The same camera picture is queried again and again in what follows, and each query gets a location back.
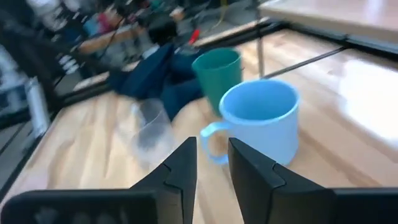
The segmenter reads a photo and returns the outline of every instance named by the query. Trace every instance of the table surface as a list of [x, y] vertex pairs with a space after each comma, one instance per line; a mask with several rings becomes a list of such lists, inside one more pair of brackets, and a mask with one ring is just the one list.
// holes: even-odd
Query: table surface
[[260, 5], [264, 16], [388, 42], [398, 41], [397, 8], [395, 0], [270, 0]]
[[[267, 72], [338, 47], [284, 30], [263, 41]], [[244, 79], [257, 78], [256, 42], [237, 49]], [[301, 96], [300, 149], [289, 169], [325, 187], [398, 186], [398, 109], [391, 104], [398, 96], [398, 64], [345, 50], [275, 78]], [[128, 188], [141, 180], [147, 172], [114, 132], [131, 101], [110, 92], [63, 109], [4, 201], [32, 189]], [[191, 102], [173, 121], [177, 145], [217, 120], [206, 99]], [[225, 152], [225, 136], [213, 137], [210, 148]], [[197, 153], [193, 222], [242, 223], [228, 166], [208, 160], [200, 141]]]

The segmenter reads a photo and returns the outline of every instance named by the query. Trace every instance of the metal frame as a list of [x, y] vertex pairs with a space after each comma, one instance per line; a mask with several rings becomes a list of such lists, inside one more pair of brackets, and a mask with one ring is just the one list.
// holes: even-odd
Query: metal frame
[[[281, 22], [281, 21], [272, 21], [272, 22], [266, 22], [266, 23], [262, 23], [262, 24], [257, 23], [256, 26], [254, 26], [252, 28], [242, 30], [235, 34], [231, 34], [229, 36], [222, 37], [220, 39], [216, 39], [212, 42], [205, 43], [201, 47], [212, 49], [212, 48], [217, 48], [217, 47], [235, 46], [235, 45], [239, 45], [239, 44], [242, 44], [242, 43], [254, 40], [254, 39], [260, 39], [260, 41], [261, 41], [261, 37], [263, 37], [265, 35], [272, 34], [277, 31], [280, 31], [282, 29], [290, 29], [290, 30], [297, 31], [302, 34], [315, 36], [317, 38], [339, 44], [342, 47], [340, 47], [336, 50], [332, 50], [331, 52], [327, 52], [325, 54], [319, 55], [317, 57], [311, 58], [309, 60], [297, 63], [295, 65], [283, 68], [282, 70], [272, 72], [267, 75], [262, 75], [261, 78], [272, 78], [272, 77], [281, 75], [285, 72], [289, 72], [291, 70], [308, 65], [312, 62], [316, 62], [323, 58], [326, 58], [331, 55], [342, 52], [346, 49], [357, 49], [357, 50], [360, 50], [360, 51], [363, 51], [363, 52], [366, 52], [369, 54], [377, 55], [378, 57], [384, 57], [387, 59], [394, 59], [397, 57], [397, 54], [394, 54], [394, 53], [390, 53], [390, 52], [386, 52], [381, 49], [374, 49], [371, 47], [367, 47], [367, 46], [363, 46], [360, 44], [355, 44], [353, 42], [350, 42], [348, 35], [345, 35], [344, 37], [331, 37], [328, 35], [321, 35], [321, 34], [318, 34], [315, 32], [305, 30], [299, 26], [296, 26], [295, 24], [291, 24], [289, 22]], [[260, 42], [260, 41], [259, 41], [259, 49], [258, 49], [259, 59], [263, 58], [262, 42]], [[47, 47], [54, 47], [54, 46], [51, 46], [51, 43], [47, 43], [46, 41], [42, 41], [42, 44], [46, 45]], [[69, 49], [67, 47], [62, 47], [59, 45], [55, 46], [55, 48], [61, 52], [69, 51]], [[108, 67], [99, 62], [95, 62], [94, 60], [92, 60], [92, 58], [89, 58], [86, 55], [82, 55], [77, 52], [70, 52], [70, 55], [75, 57], [77, 60], [83, 60], [86, 63], [89, 63], [90, 65], [100, 68], [100, 69], [107, 69], [107, 70], [116, 69], [117, 70], [117, 68]], [[264, 65], [262, 64], [262, 62], [259, 63], [259, 66], [260, 66], [259, 71], [260, 71], [260, 73], [262, 73], [262, 71], [264, 71]], [[94, 96], [98, 96], [100, 94], [106, 93], [107, 91], [110, 91], [110, 87], [106, 84], [105, 81], [103, 81], [103, 82], [95, 83], [94, 85], [88, 86], [81, 90], [68, 93], [63, 96], [57, 96], [58, 97], [57, 100], [60, 100], [60, 102], [62, 102], [62, 103], [61, 103], [61, 105], [49, 104], [49, 113], [52, 113], [51, 120], [53, 120], [56, 117], [57, 113], [62, 108], [66, 107], [66, 106], [73, 105], [73, 104], [81, 102], [81, 101], [85, 101]], [[29, 111], [28, 110], [19, 111], [15, 114], [6, 116], [5, 118], [1, 118], [0, 119], [0, 129], [7, 128], [7, 127], [13, 126], [18, 123], [27, 122], [28, 120], [30, 120]], [[7, 183], [4, 185], [4, 187], [2, 189], [0, 189], [0, 200], [2, 200], [4, 198], [4, 196], [7, 194], [8, 190], [11, 188], [11, 186], [14, 183], [14, 181], [16, 180], [17, 176], [19, 175], [19, 173], [25, 166], [26, 162], [29, 160], [29, 157], [32, 155], [34, 149], [40, 142], [41, 138], [42, 137], [35, 139], [33, 145], [27, 149], [27, 151], [26, 151], [27, 153], [24, 155], [23, 160], [18, 164], [17, 169], [12, 173], [12, 175], [7, 180]]]

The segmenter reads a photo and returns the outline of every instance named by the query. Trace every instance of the light blue mug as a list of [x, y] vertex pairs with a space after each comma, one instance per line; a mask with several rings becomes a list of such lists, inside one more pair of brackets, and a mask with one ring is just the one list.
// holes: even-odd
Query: light blue mug
[[245, 142], [279, 164], [287, 165], [299, 148], [299, 95], [277, 80], [243, 82], [228, 90], [220, 101], [223, 121], [200, 132], [201, 144], [217, 164], [227, 164], [228, 155], [214, 156], [208, 140], [217, 131]]

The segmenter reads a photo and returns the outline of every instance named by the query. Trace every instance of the clear glass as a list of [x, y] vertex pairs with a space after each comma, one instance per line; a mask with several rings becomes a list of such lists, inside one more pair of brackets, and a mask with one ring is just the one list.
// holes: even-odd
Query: clear glass
[[157, 99], [131, 103], [118, 115], [116, 132], [144, 169], [156, 168], [174, 150], [172, 125]]

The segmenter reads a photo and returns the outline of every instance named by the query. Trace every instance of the green cup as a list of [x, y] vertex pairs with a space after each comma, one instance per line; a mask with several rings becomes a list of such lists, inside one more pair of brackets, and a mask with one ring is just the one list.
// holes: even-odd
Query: green cup
[[240, 54], [230, 48], [210, 50], [199, 56], [192, 68], [213, 111], [220, 116], [218, 105], [224, 93], [242, 82]]

